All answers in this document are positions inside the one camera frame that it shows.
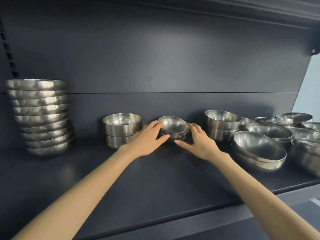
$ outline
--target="person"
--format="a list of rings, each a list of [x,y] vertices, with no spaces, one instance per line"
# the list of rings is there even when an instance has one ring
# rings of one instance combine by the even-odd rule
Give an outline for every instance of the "person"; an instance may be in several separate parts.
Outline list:
[[[48,206],[14,240],[71,240],[123,170],[136,158],[152,153],[169,135],[157,139],[162,123],[153,121],[122,145],[108,160]],[[316,240],[320,233],[285,203],[220,151],[199,125],[189,124],[193,145],[180,147],[213,163],[227,178],[271,240]]]

